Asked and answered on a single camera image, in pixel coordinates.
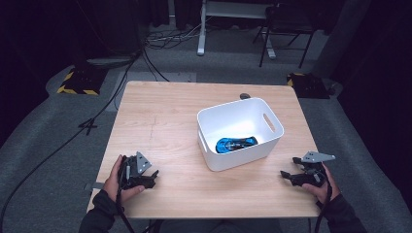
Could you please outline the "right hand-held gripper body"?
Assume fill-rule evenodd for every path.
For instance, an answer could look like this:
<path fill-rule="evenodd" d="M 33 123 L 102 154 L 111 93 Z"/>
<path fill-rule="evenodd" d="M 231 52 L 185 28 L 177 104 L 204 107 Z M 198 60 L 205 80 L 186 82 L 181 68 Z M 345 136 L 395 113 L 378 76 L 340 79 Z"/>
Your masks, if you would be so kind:
<path fill-rule="evenodd" d="M 331 154 L 308 151 L 301 157 L 302 164 L 297 164 L 303 166 L 303 173 L 293 175 L 292 185 L 302 186 L 304 183 L 309 183 L 321 187 L 326 181 L 326 170 L 323 163 L 334 159 L 335 156 Z"/>

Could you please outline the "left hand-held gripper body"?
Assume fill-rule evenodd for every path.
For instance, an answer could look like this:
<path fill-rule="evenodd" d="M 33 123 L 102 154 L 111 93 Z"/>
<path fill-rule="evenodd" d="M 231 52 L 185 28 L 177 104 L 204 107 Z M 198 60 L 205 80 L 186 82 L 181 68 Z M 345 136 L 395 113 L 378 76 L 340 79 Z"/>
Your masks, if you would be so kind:
<path fill-rule="evenodd" d="M 152 181 L 145 178 L 144 173 L 152 163 L 139 151 L 135 155 L 122 157 L 118 171 L 119 186 L 121 189 L 130 189 L 141 185 L 142 181 Z"/>

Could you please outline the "blue toy car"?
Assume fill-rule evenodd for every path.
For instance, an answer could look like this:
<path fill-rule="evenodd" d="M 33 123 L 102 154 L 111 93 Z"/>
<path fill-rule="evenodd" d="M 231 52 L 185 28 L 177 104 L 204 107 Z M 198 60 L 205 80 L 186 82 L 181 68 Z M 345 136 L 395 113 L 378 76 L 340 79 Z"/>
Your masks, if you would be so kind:
<path fill-rule="evenodd" d="M 242 150 L 258 144 L 255 137 L 249 138 L 221 138 L 217 141 L 215 149 L 217 153 L 228 153 Z"/>

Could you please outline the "white plastic storage bin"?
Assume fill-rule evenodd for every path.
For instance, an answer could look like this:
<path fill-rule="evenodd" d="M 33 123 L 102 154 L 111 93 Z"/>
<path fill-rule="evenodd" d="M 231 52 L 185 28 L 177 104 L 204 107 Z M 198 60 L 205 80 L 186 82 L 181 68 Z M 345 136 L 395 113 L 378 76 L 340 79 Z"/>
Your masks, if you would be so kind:
<path fill-rule="evenodd" d="M 266 157 L 281 137 L 284 127 L 268 104 L 252 97 L 201 110 L 197 114 L 198 142 L 206 164 L 222 171 Z M 242 150 L 217 153 L 221 138 L 255 137 L 258 144 Z"/>

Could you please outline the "person's right hand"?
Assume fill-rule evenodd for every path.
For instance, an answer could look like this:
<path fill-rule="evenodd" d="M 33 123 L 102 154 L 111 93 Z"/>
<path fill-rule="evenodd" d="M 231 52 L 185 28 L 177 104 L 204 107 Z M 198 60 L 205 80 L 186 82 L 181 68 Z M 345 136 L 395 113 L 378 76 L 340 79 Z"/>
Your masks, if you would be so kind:
<path fill-rule="evenodd" d="M 324 165 L 324 168 L 326 170 L 326 175 L 328 178 L 327 183 L 324 183 L 321 187 L 316 187 L 309 183 L 304 183 L 302 185 L 303 189 L 305 189 L 307 192 L 314 195 L 318 199 L 318 201 L 321 202 L 322 204 L 324 204 L 327 199 L 332 201 L 341 193 L 339 187 L 337 186 L 333 178 L 333 175 L 330 173 L 330 171 L 325 165 Z"/>

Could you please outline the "person's left hand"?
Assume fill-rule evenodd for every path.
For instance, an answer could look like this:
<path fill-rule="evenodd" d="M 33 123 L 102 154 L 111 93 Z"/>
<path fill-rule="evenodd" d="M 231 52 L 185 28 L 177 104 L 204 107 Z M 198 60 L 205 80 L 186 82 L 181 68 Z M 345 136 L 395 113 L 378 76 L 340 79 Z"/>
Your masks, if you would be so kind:
<path fill-rule="evenodd" d="M 118 171 L 122 163 L 122 155 L 120 155 L 115 162 L 109 178 L 105 181 L 103 189 L 107 192 L 110 199 L 114 202 L 117 202 L 118 195 Z M 123 204 L 128 201 L 130 198 L 142 193 L 145 188 L 142 185 L 135 186 L 133 188 L 123 190 L 120 195 L 120 202 Z"/>

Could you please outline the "grey flat stand base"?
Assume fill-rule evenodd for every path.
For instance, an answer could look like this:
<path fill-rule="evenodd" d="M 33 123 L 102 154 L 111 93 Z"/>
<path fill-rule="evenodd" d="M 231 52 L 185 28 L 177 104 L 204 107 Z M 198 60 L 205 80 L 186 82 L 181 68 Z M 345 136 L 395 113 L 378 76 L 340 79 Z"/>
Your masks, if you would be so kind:
<path fill-rule="evenodd" d="M 104 69 L 122 67 L 131 61 L 132 58 L 129 56 L 92 58 L 87 60 L 90 65 Z"/>

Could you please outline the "grey curtain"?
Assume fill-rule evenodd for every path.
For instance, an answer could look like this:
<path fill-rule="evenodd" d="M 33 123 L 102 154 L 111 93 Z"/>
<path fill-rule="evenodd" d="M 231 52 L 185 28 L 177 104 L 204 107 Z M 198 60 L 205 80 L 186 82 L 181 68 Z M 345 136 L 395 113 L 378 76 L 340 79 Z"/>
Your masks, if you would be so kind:
<path fill-rule="evenodd" d="M 311 74 L 329 79 L 355 36 L 371 0 L 345 0 L 339 18 L 331 31 Z"/>

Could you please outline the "black metal chair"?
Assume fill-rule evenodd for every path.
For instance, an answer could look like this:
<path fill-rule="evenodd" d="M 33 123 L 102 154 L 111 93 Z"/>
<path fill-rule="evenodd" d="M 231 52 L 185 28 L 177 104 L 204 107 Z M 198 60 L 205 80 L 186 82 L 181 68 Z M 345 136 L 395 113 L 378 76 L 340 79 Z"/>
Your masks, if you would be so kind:
<path fill-rule="evenodd" d="M 294 48 L 294 50 L 303 51 L 298 65 L 301 68 L 313 36 L 318 29 L 318 13 L 309 2 L 306 0 L 276 0 L 272 6 L 265 9 L 264 23 L 254 38 L 254 42 L 259 36 L 263 38 L 263 47 L 258 66 L 262 66 L 264 55 L 269 49 L 270 35 L 292 36 L 289 43 L 285 47 L 280 47 L 280 50 L 290 50 L 291 44 L 300 35 L 308 35 L 309 38 L 304 48 Z"/>

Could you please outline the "yellow-black striped base plate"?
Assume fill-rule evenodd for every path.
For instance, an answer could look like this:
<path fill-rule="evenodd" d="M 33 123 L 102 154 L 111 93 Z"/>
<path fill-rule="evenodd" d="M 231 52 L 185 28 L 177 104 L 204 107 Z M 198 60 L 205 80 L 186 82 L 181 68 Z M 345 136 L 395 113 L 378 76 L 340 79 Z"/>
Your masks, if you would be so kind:
<path fill-rule="evenodd" d="M 329 98 L 323 81 L 312 74 L 290 73 L 287 75 L 287 84 L 293 88 L 298 98 Z"/>
<path fill-rule="evenodd" d="M 72 68 L 57 93 L 99 95 L 107 74 L 107 69 L 92 66 L 86 69 Z"/>

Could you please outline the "white desk frame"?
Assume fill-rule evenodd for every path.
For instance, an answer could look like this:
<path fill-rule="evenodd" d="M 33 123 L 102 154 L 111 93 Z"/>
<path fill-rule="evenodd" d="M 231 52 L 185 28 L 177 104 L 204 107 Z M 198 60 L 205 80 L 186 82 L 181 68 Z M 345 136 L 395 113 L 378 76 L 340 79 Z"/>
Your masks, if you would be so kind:
<path fill-rule="evenodd" d="M 201 22 L 196 54 L 199 56 L 205 54 L 207 17 L 265 19 L 265 9 L 267 7 L 269 7 L 269 4 L 202 0 L 200 12 Z"/>

